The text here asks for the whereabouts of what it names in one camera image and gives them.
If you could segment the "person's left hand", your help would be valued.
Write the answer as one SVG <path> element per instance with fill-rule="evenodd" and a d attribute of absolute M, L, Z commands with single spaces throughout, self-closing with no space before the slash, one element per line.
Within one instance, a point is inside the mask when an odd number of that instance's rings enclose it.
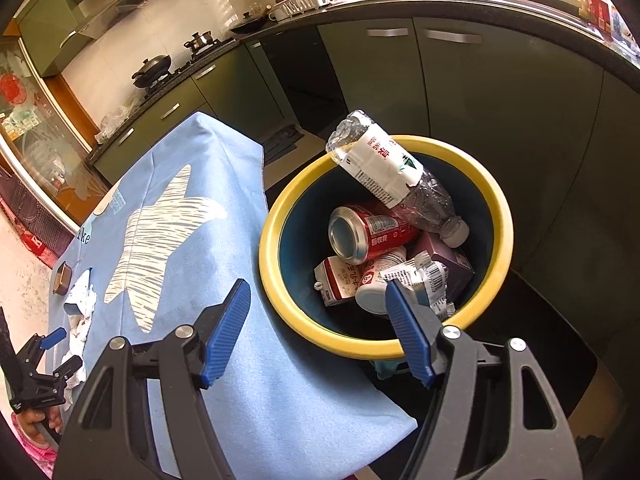
<path fill-rule="evenodd" d="M 26 436 L 39 445 L 46 445 L 48 441 L 38 429 L 38 424 L 51 428 L 57 434 L 59 434 L 63 428 L 60 409 L 57 406 L 51 406 L 50 408 L 46 408 L 44 411 L 22 411 L 20 414 L 16 415 L 16 420 L 20 424 Z"/>

